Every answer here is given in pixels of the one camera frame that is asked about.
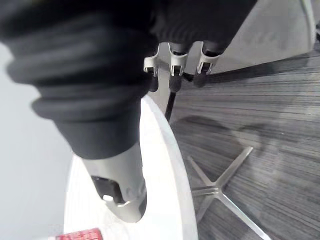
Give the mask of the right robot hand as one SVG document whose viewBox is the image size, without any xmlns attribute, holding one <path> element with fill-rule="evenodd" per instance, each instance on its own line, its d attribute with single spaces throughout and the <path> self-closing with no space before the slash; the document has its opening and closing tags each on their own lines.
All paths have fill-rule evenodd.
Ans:
<svg viewBox="0 0 320 240">
<path fill-rule="evenodd" d="M 153 81 L 145 58 L 208 41 L 223 52 L 254 0 L 3 0 L 0 41 L 8 75 L 32 85 L 33 110 L 52 120 L 84 160 L 108 209 L 127 223 L 146 211 L 141 99 Z"/>
</svg>

